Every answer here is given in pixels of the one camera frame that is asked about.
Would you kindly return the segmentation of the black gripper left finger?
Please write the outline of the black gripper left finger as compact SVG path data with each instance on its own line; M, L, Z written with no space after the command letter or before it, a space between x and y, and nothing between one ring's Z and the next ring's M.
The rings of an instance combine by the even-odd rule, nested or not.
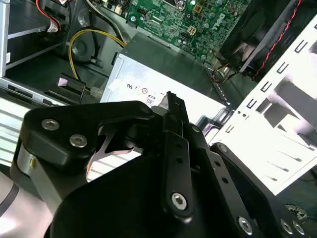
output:
M175 94L168 92L154 112L139 101L39 108L26 114L21 160L52 212L78 188L146 150L188 149Z

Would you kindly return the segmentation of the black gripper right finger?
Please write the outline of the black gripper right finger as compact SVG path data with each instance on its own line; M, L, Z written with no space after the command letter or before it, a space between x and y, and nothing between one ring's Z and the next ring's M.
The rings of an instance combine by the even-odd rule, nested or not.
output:
M209 146L176 100L189 143L194 214L186 238L305 238L297 217L223 143Z

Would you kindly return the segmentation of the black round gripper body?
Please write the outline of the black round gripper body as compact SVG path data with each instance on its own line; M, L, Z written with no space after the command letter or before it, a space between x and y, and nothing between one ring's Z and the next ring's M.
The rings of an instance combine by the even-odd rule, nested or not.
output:
M146 150L61 203L52 238L221 238L230 235L221 157L197 149Z

